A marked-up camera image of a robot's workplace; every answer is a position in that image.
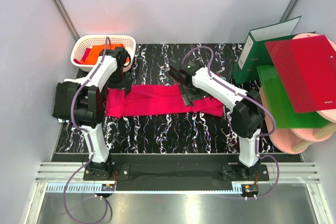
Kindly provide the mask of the folded black t shirt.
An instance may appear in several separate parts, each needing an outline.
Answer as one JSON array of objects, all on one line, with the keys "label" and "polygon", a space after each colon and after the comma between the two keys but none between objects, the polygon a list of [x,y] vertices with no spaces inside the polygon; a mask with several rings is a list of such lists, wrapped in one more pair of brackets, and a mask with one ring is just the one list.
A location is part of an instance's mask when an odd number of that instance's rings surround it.
[{"label": "folded black t shirt", "polygon": [[74,82],[59,82],[56,86],[55,104],[52,116],[58,119],[70,120],[70,108],[77,90]]}]

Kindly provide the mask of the pink round wooden stool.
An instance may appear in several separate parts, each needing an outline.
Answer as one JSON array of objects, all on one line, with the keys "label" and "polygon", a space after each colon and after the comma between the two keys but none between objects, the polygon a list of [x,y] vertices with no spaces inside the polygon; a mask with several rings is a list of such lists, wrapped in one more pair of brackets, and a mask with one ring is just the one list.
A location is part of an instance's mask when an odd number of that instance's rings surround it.
[{"label": "pink round wooden stool", "polygon": [[[294,39],[313,37],[313,36],[318,36],[318,35],[316,34],[298,35]],[[263,105],[265,105],[266,108],[268,109],[262,87],[260,88],[259,93],[261,95]],[[328,130],[328,126],[335,125],[335,109],[315,111],[315,112],[317,112],[323,118],[327,119],[330,123],[324,127],[317,128],[317,129],[311,129],[311,128],[308,128],[308,129],[294,129],[294,128],[279,129],[276,126],[275,132],[272,133],[272,135],[270,136],[270,139],[272,143],[275,145],[275,147],[279,149],[280,151],[288,153],[288,154],[298,154],[298,153],[305,151],[307,147],[312,143],[317,143],[317,142],[322,142],[322,141],[327,140],[332,134],[332,131]],[[273,116],[266,116],[266,125],[267,125],[268,130],[271,130],[273,123],[276,123]],[[327,133],[322,134],[321,133],[322,130],[327,130]]]}]

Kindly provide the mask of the green lever arch binder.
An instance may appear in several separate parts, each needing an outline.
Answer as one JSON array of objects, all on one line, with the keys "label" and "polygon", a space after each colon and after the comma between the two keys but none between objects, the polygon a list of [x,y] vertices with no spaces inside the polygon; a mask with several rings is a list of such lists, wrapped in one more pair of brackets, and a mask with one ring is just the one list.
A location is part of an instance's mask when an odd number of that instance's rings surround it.
[{"label": "green lever arch binder", "polygon": [[249,31],[243,50],[233,71],[233,79],[237,84],[259,79],[258,66],[272,66],[273,62],[265,43],[270,41],[293,39],[293,33],[301,16]]}]

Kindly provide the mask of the green plastic folder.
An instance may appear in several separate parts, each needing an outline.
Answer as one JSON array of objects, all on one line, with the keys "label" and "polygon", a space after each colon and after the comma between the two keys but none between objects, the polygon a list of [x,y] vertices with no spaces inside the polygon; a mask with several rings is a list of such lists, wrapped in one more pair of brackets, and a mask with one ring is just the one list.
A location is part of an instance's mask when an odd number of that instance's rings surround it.
[{"label": "green plastic folder", "polygon": [[279,129],[317,129],[330,122],[317,112],[296,113],[274,66],[258,66],[261,87],[269,112]]}]

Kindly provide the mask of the white plastic basket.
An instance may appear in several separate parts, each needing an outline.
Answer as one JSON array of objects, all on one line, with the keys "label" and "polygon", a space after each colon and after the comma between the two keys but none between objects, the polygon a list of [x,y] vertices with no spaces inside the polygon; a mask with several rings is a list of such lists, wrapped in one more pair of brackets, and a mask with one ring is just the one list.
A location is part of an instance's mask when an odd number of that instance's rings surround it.
[{"label": "white plastic basket", "polygon": [[101,46],[105,43],[106,37],[109,37],[113,45],[122,44],[130,55],[129,60],[126,61],[123,67],[123,72],[127,72],[131,69],[136,49],[136,41],[131,36],[126,35],[86,35],[81,37],[75,44],[71,56],[71,63],[79,67],[84,72],[89,72],[96,63],[90,65],[85,63],[89,56],[89,49],[93,46]]}]

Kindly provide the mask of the red plastic folder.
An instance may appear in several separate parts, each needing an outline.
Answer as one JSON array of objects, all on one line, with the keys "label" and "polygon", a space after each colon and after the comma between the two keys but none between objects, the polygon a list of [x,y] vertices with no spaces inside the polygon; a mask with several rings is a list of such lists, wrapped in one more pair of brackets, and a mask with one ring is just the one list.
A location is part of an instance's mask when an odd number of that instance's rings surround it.
[{"label": "red plastic folder", "polygon": [[295,112],[335,109],[335,50],[326,36],[265,46]]}]

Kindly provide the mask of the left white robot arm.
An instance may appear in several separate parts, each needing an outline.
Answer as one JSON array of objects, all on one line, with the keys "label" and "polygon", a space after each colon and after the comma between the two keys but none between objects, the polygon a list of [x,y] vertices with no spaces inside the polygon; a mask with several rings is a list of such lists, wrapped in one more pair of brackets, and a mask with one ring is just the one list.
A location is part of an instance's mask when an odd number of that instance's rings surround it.
[{"label": "left white robot arm", "polygon": [[108,89],[119,90],[123,95],[131,91],[131,75],[123,71],[130,62],[131,57],[122,46],[103,49],[86,77],[66,79],[56,86],[53,117],[71,122],[83,133],[89,149],[87,177],[107,180],[116,174],[102,131],[104,104]]}]

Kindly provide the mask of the magenta t shirt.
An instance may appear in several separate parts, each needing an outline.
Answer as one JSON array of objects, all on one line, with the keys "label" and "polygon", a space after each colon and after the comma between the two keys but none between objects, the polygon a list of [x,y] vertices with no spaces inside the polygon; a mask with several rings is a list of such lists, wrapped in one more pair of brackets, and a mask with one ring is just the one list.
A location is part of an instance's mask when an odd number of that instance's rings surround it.
[{"label": "magenta t shirt", "polygon": [[130,93],[124,90],[108,89],[106,116],[122,118],[123,116],[149,116],[203,112],[213,116],[223,116],[223,104],[215,98],[202,98],[191,106],[184,104],[177,84],[134,85]]}]

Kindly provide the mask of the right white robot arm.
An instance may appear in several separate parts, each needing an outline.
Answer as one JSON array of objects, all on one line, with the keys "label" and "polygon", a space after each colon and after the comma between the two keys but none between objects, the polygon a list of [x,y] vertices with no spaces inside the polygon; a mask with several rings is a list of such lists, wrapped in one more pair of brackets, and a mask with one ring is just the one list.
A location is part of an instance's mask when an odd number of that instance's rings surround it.
[{"label": "right white robot arm", "polygon": [[184,65],[176,62],[170,65],[169,75],[179,83],[186,106],[196,105],[196,101],[203,98],[214,98],[231,111],[230,125],[239,138],[239,161],[222,173],[230,180],[252,180],[260,165],[256,145],[265,119],[265,113],[259,107],[259,93],[240,89],[199,63]]}]

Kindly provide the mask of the orange t shirt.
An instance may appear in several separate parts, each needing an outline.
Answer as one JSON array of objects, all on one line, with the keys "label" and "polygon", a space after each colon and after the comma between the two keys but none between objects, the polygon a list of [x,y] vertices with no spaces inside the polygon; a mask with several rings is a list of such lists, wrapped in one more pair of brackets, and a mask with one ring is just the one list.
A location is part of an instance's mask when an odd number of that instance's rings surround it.
[{"label": "orange t shirt", "polygon": [[[124,47],[123,44],[111,44],[107,45],[107,49],[115,49],[116,47]],[[86,48],[86,51],[80,61],[77,63],[81,65],[95,65],[97,63],[99,53],[104,50],[104,45],[95,45],[92,48]],[[124,67],[127,67],[131,63],[130,56],[127,57]]]}]

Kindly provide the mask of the aluminium rail frame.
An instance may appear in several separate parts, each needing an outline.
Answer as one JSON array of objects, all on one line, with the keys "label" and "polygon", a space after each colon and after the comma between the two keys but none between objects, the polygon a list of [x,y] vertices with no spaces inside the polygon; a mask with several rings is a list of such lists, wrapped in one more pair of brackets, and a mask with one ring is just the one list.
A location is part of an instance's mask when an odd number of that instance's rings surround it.
[{"label": "aluminium rail frame", "polygon": [[[279,184],[302,183],[308,189],[313,212],[318,223],[333,223],[333,218],[326,197],[323,193],[320,179],[314,163],[266,163],[262,174],[269,177],[268,182],[277,181]],[[47,191],[61,193],[71,175],[74,175],[69,192],[71,193],[102,193],[104,180],[84,180],[87,172],[77,171],[80,163],[71,162],[42,162],[34,183],[33,194],[30,198],[24,223],[37,223],[44,196]]]}]

